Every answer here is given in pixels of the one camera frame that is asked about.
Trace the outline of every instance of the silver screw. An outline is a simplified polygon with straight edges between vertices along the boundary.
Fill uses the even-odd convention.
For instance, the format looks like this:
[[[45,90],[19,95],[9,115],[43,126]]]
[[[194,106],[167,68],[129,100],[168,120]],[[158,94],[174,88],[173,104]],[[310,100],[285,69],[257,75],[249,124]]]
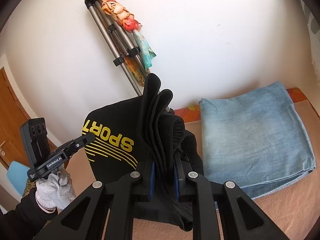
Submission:
[[[140,172],[138,172],[138,171],[133,171],[133,172],[130,173],[130,177],[132,177],[132,178],[138,178],[138,177],[140,177]]]
[[[227,181],[226,182],[226,187],[228,188],[234,188],[236,186],[236,184],[232,181]]]
[[[195,179],[196,177],[198,177],[198,173],[196,173],[195,171],[190,171],[190,172],[188,173],[188,176],[189,176],[190,178]]]
[[[94,183],[92,183],[92,187],[94,188],[100,188],[101,186],[102,186],[101,181],[95,181]]]

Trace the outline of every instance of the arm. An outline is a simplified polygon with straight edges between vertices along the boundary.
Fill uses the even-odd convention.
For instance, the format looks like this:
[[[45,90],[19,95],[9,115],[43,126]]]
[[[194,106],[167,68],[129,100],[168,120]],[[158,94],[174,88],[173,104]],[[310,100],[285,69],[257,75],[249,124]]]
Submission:
[[[15,210],[0,212],[0,236],[8,240],[31,240],[57,214],[43,211],[36,202],[36,188],[21,199]]]

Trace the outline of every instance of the brown door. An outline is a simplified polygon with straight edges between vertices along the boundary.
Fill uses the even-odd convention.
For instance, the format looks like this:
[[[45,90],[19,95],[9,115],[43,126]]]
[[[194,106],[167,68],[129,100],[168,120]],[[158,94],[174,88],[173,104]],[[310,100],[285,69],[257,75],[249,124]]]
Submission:
[[[20,126],[30,117],[23,109],[9,84],[4,68],[0,69],[0,145],[1,163],[8,168],[12,161],[29,165],[21,136]],[[55,146],[49,142],[50,150]]]

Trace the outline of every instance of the dirty white glove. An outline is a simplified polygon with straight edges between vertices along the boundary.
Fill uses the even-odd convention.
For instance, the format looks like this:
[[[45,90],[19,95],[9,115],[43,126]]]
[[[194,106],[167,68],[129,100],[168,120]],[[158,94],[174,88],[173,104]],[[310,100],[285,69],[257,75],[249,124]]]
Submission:
[[[63,210],[76,198],[70,174],[63,167],[57,175],[50,173],[48,179],[38,179],[36,187],[36,200],[48,211],[55,207]]]

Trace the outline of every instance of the blue denim fabric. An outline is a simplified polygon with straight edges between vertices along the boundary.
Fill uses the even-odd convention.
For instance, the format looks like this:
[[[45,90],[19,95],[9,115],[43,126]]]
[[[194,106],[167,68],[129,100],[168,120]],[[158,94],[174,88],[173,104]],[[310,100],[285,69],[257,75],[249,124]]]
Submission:
[[[204,175],[210,181],[234,181],[257,198],[316,167],[307,131],[280,82],[199,104]]]

